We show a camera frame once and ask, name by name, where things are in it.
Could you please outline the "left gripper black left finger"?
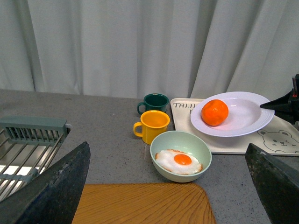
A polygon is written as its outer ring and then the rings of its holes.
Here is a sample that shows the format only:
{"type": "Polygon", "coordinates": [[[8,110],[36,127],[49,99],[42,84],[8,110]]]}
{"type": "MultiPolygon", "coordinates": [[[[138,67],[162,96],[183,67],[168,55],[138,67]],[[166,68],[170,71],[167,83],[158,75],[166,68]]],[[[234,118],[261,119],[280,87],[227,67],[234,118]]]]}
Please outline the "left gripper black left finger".
{"type": "Polygon", "coordinates": [[[70,224],[90,164],[90,148],[81,143],[29,184],[0,203],[2,224],[70,224]]]}

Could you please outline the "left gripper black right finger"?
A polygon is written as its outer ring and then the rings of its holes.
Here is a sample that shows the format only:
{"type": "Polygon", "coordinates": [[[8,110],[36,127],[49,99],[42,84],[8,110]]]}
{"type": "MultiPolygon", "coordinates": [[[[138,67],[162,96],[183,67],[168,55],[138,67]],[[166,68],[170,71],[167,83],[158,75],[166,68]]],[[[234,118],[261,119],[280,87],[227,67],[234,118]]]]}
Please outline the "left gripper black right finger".
{"type": "Polygon", "coordinates": [[[246,163],[259,199],[273,224],[299,222],[299,172],[249,143],[246,163]]]}

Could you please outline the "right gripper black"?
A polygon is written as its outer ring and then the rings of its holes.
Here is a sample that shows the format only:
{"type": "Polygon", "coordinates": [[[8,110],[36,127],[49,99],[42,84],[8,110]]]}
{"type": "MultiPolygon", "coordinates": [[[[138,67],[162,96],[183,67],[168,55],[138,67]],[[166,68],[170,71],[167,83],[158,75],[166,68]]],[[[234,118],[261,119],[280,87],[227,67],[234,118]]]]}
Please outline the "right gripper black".
{"type": "Polygon", "coordinates": [[[299,120],[299,75],[292,78],[293,89],[290,94],[286,94],[276,100],[260,105],[260,108],[275,110],[279,112],[290,112],[291,123],[295,124],[299,120]]]}

